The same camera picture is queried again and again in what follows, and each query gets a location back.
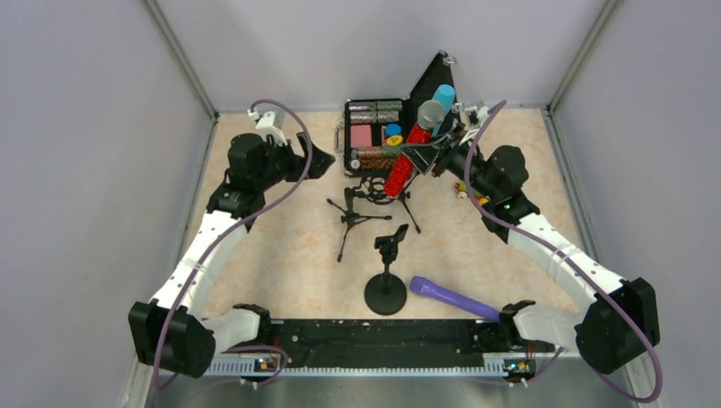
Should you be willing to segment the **purple toy microphone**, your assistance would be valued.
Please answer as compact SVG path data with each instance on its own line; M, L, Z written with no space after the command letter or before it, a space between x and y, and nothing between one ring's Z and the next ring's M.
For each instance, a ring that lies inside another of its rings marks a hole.
M410 290L418 296L431 298L445 303L457 309L477 315L484 320L496 323L500 321L500 312L492 306L474 300L470 297L466 297L461 293L454 292L443 286L439 286L425 277L413 276L410 283Z

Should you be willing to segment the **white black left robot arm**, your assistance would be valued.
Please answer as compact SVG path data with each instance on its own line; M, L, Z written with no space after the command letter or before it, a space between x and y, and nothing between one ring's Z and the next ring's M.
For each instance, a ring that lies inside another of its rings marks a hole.
M273 136L243 133L230 141L229 166L211 194L202 222L185 255L148 302L128 312L139 363L187 377L201 377L213 358L255 340L269 313L257 305L240 305L203 319L210 292L232 252L271 208L264 194L282 182L319 179L335 157L298 133L303 150Z

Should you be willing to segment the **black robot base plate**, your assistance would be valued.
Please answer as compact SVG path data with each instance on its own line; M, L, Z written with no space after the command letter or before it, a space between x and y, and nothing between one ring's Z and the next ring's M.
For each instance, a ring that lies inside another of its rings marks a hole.
M250 346L284 350L292 368L475 368L493 353L553 352L474 319L287 319L263 323Z

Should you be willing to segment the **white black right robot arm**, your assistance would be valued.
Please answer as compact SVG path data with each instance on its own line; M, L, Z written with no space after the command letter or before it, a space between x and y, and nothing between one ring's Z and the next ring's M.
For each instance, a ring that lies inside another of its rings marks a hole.
M522 190L529 173L519 147L502 145L484 158L470 144L445 136L400 150L420 173L449 172L485 196L480 210L486 228L531 258L575 302L575 313L533 302L504 308L501 321L514 336L577 352L602 374L641 354L661 371L654 288L642 278L628 280L603 267L551 225Z

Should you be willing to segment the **red glitter microphone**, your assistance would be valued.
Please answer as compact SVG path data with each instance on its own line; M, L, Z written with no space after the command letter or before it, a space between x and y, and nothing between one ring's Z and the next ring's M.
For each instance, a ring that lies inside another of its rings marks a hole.
M430 141L434 129L444 121L445 116L444 106L438 100L426 100L418 107L416 122L406 142L400 145L400 155L383 186L386 196L395 198L401 193L414 168L414 149Z

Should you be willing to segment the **black tripod microphone stand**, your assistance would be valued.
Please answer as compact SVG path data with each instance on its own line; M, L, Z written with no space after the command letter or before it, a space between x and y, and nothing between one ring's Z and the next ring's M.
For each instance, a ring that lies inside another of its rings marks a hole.
M403 187L400 191L400 193L395 198L396 201L398 201L406 211L406 214L412 221L413 227L417 234L421 234L423 231L421 229L421 226L419 225L418 221L416 220L416 217L410 207L410 200L412 198L412 192L411 187L415 181L415 179L418 177L419 172L417 170L412 170L411 175L409 176L409 179L403 184Z

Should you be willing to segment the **black round base microphone stand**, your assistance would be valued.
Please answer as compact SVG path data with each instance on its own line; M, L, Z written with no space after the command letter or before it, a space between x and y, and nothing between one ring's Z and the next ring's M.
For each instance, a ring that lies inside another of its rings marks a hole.
M395 315L406 304L406 284L390 271L390 266L398 257L399 244L405 239L408 229L408 224L402 224L392 235L375 238L374 248L381 256L383 271L366 283L364 300L366 306L377 315Z

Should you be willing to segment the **cyan toy microphone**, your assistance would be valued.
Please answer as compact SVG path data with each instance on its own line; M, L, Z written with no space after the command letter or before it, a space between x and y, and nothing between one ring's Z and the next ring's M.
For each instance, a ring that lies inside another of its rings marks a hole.
M456 101L456 89L449 84L441 84L434 92L433 100L437 101L443 108L443 117L440 123L434 128L432 138L436 138L440 132L440 128L452 106Z

